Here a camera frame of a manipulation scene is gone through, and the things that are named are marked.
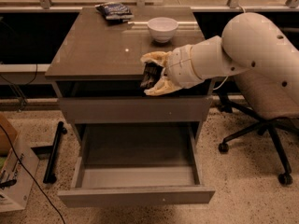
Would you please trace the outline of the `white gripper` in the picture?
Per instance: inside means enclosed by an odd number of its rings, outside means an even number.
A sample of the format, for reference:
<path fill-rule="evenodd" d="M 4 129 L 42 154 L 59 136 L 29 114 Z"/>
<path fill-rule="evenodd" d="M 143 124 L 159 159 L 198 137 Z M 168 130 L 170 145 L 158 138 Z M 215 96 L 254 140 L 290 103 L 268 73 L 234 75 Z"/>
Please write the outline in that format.
<path fill-rule="evenodd" d="M 148 96 L 161 96 L 203 83 L 204 80 L 196 75 L 192 66 L 191 50 L 192 45 L 186 45 L 172 52 L 153 51 L 144 54 L 140 58 L 142 63 L 156 63 L 166 67 L 167 73 L 167 76 L 160 76 L 152 88 L 144 89 L 144 93 Z"/>

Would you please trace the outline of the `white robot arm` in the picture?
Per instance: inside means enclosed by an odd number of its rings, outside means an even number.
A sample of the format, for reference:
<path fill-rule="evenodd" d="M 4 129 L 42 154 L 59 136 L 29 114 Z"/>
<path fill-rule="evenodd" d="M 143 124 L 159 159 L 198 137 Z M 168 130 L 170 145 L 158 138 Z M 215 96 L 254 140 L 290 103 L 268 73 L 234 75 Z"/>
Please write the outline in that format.
<path fill-rule="evenodd" d="M 273 22 L 258 13 L 239 14 L 228 21 L 221 35 L 168 52 L 146 53 L 141 62 L 162 69 L 153 86 L 145 89 L 148 96 L 253 71 L 269 78 L 299 103 L 299 50 Z"/>

